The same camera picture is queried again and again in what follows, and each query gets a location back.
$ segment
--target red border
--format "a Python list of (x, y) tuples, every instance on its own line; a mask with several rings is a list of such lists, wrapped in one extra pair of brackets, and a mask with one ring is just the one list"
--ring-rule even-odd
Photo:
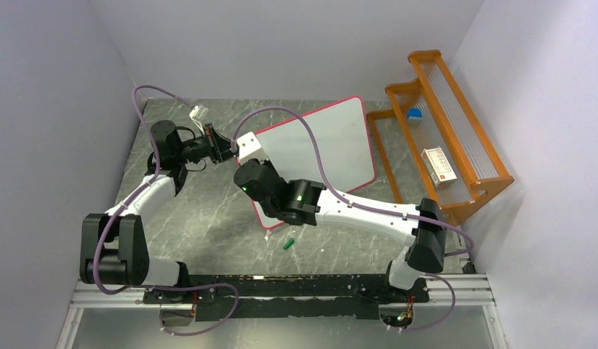
[[(357, 189), (359, 189), (359, 188), (363, 188), (364, 186), (366, 186), (366, 185), (368, 185), (368, 184), (370, 184), (370, 183), (374, 182), (374, 180), (376, 179), (376, 165), (374, 164), (374, 153), (373, 153), (373, 151), (372, 151), (372, 142), (370, 142), (370, 131), (369, 131), (369, 129), (367, 128), (367, 117), (365, 116), (365, 107), (364, 107), (364, 105), (363, 105), (363, 99), (362, 99), (360, 96), (357, 96), (357, 95), (350, 96), (350, 97), (344, 98), (343, 100), (339, 100), (339, 101), (337, 101), (337, 102), (334, 102), (334, 103), (331, 103), (331, 104), (329, 104), (329, 105), (325, 105), (325, 106), (323, 106), (323, 107), (321, 107), (321, 108), (314, 109), (313, 111), (311, 111), (311, 112), (309, 112), (309, 113), (305, 113), (305, 114), (303, 114), (303, 115), (301, 116), (302, 118), (304, 118), (304, 117), (306, 117), (306, 116), (308, 116), (308, 115), (310, 115), (310, 114), (316, 113), (317, 111), (321, 111), (321, 110), (323, 110), (323, 109), (326, 109), (326, 108), (332, 107), (332, 106), (334, 106), (334, 105), (340, 104), (340, 103), (342, 103), (342, 102), (345, 102), (345, 101), (347, 101), (347, 100), (352, 100), (353, 98), (357, 98), (357, 99), (359, 99), (359, 101), (361, 102), (361, 110), (362, 110), (362, 112), (363, 112), (363, 123), (365, 124), (365, 134), (367, 135), (367, 144), (368, 144), (368, 146), (370, 147), (370, 159), (372, 160), (372, 170), (374, 171), (374, 177), (373, 177), (371, 180), (368, 180), (367, 182), (365, 182), (365, 183), (363, 183), (363, 184), (359, 185), (358, 187), (356, 187), (356, 188), (352, 188), (351, 190), (349, 190), (349, 191), (348, 191), (349, 193), (350, 193), (350, 192), (353, 192), (353, 191), (355, 191), (355, 190), (357, 190)], [(255, 135), (258, 135), (258, 134), (260, 134), (260, 133), (263, 133), (263, 132), (265, 132), (265, 131), (267, 131), (267, 130), (274, 129), (274, 128), (276, 128), (276, 127), (279, 127), (279, 126), (281, 126), (281, 125), (284, 125), (284, 124), (288, 124), (289, 122), (291, 122), (291, 121), (295, 121), (295, 120), (297, 120), (297, 119), (295, 119), (295, 118), (288, 119), (288, 120), (286, 120), (286, 121), (282, 121), (282, 122), (280, 122), (280, 123), (278, 123), (278, 124), (271, 125), (271, 126), (269, 126), (269, 127), (266, 127), (266, 128), (264, 128), (264, 129), (261, 129), (261, 130), (259, 130), (259, 131), (256, 131), (256, 132), (254, 132), (254, 133), (255, 133)], [(256, 203), (255, 203), (254, 201), (251, 201), (251, 202), (252, 202), (252, 206), (254, 207), (254, 212), (256, 213), (256, 217), (258, 218), (258, 222), (260, 223), (260, 226), (261, 226), (261, 227), (263, 227), (263, 229), (273, 229), (273, 228), (279, 227), (280, 225), (284, 224), (284, 222), (280, 222), (280, 223), (277, 223), (277, 224), (275, 224), (275, 225), (272, 225), (271, 227), (267, 228), (266, 226), (264, 226), (264, 225), (263, 225), (263, 221), (260, 219), (260, 216), (258, 215), (258, 212), (256, 211)]]

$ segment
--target white box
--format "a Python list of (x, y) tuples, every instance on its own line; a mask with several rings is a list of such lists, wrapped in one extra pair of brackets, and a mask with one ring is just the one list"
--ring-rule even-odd
[(428, 172), (435, 186), (458, 179), (440, 147), (423, 149), (421, 158), (428, 168)]

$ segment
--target green object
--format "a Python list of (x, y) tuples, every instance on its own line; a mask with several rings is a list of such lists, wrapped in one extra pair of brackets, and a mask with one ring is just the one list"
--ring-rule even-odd
[(283, 249), (288, 249), (289, 247), (291, 247), (293, 244), (295, 243), (295, 239), (290, 238), (290, 240), (284, 244), (284, 246), (282, 247)]

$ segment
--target whiteboard with red border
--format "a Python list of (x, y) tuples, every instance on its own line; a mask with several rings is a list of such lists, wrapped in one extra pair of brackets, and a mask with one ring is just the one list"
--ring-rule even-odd
[[(324, 172), (338, 190), (349, 192), (375, 179), (372, 147), (363, 100), (353, 96), (303, 114), (321, 153)], [(314, 148), (306, 129), (290, 119), (255, 132), (276, 171), (286, 180), (322, 182)], [(260, 225), (275, 228), (283, 222), (265, 216), (252, 202)]]

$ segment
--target wooden shelf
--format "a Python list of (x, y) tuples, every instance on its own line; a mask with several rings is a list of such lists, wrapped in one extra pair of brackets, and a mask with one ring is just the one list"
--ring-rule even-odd
[[(458, 83), (444, 63), (440, 51), (417, 51), (408, 56), (417, 78), (385, 88), (391, 109), (367, 114), (391, 190), (397, 202), (402, 195), (391, 171), (375, 120), (396, 118), (404, 133), (423, 184), (437, 201), (447, 221), (460, 225), (489, 200), (513, 183), (501, 158), (477, 120)], [(410, 108), (422, 112), (422, 121), (408, 123)], [(435, 187), (421, 160), (423, 149), (441, 147), (458, 179)]]

